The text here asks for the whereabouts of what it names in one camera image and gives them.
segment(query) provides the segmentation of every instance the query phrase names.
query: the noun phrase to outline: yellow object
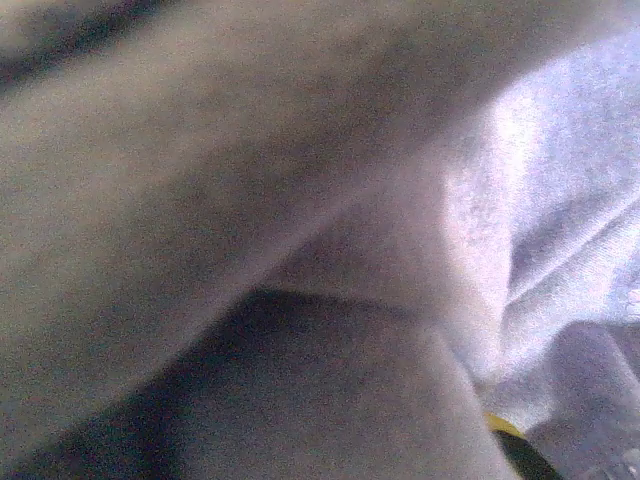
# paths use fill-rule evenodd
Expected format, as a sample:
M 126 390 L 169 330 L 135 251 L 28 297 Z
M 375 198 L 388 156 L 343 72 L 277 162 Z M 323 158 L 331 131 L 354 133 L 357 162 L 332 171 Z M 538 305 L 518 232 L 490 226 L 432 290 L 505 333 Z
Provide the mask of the yellow object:
M 492 413 L 485 413 L 484 418 L 487 422 L 487 425 L 489 426 L 489 429 L 491 429 L 492 432 L 506 432 L 513 435 L 514 437 L 522 438 L 523 440 L 525 439 L 524 435 L 506 420 L 500 417 L 496 417 Z

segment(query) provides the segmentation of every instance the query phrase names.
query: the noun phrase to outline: cloth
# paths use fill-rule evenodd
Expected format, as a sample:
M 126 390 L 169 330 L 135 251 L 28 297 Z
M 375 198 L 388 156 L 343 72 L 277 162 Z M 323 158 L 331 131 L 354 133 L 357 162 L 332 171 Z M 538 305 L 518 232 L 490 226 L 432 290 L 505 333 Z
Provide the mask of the cloth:
M 633 447 L 580 442 L 640 398 L 638 34 L 541 67 L 620 23 L 551 3 L 3 30 L 8 478 L 514 478 L 483 409 Z

